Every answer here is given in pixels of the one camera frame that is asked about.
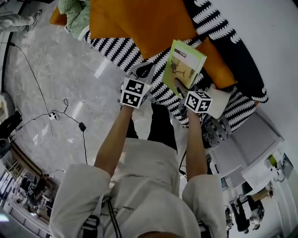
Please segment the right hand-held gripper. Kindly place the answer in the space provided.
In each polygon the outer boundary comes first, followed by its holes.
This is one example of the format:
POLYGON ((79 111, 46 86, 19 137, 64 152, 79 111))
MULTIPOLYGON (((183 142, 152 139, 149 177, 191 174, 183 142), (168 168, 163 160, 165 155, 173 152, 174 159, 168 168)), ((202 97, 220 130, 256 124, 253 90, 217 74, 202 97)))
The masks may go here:
MULTIPOLYGON (((174 84, 178 92, 187 92, 187 87, 178 79, 174 79, 174 84)), ((180 101, 179 111, 182 116, 185 116, 187 109, 194 113, 207 113, 212 98, 206 93, 201 91, 188 91, 185 98, 180 101)))

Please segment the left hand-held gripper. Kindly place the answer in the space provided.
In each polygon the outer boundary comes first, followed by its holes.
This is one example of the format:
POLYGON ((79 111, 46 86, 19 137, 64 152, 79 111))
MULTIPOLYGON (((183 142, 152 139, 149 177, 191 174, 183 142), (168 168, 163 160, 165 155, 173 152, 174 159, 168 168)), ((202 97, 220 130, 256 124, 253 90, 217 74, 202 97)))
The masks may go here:
POLYGON ((133 66, 121 85, 120 104, 138 109, 149 96, 155 64, 144 62, 133 66))

